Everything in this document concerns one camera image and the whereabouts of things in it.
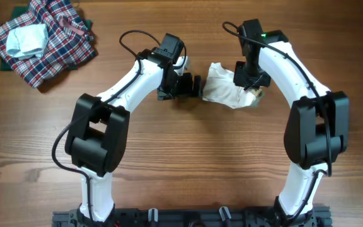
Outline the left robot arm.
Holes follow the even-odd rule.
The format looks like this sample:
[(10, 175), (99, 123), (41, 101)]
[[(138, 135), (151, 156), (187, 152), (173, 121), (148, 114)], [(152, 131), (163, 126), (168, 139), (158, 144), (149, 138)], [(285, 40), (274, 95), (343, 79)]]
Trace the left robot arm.
[(82, 202), (55, 212), (52, 226), (116, 226), (112, 173), (125, 153), (130, 115), (152, 91), (158, 100), (199, 96), (200, 78), (185, 72), (187, 64), (185, 44), (167, 33), (158, 47), (136, 54), (133, 68), (109, 90), (78, 98), (65, 152), (82, 175)]

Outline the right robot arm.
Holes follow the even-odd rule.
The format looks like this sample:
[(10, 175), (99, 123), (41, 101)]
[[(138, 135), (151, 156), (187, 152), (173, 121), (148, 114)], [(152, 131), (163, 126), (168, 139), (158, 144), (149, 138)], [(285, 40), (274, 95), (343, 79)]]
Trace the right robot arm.
[(258, 19), (246, 20), (238, 37), (244, 62), (237, 62), (233, 82), (245, 90), (268, 87), (273, 81), (285, 96), (290, 114), (284, 147), (291, 161), (284, 189), (273, 208), (278, 226), (315, 219), (313, 197), (323, 177), (348, 145), (349, 98), (332, 92), (306, 69), (280, 30), (264, 32)]

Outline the white baby shirt tan sleeves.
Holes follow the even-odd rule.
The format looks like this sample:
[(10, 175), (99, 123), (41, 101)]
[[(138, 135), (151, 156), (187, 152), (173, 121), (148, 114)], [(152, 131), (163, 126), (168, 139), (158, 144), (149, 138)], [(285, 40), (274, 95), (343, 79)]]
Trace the white baby shirt tan sleeves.
[(220, 62), (212, 63), (203, 88), (202, 99), (232, 109), (257, 106), (264, 92), (261, 89), (244, 90), (243, 87), (236, 86), (233, 76), (234, 73), (224, 69)]

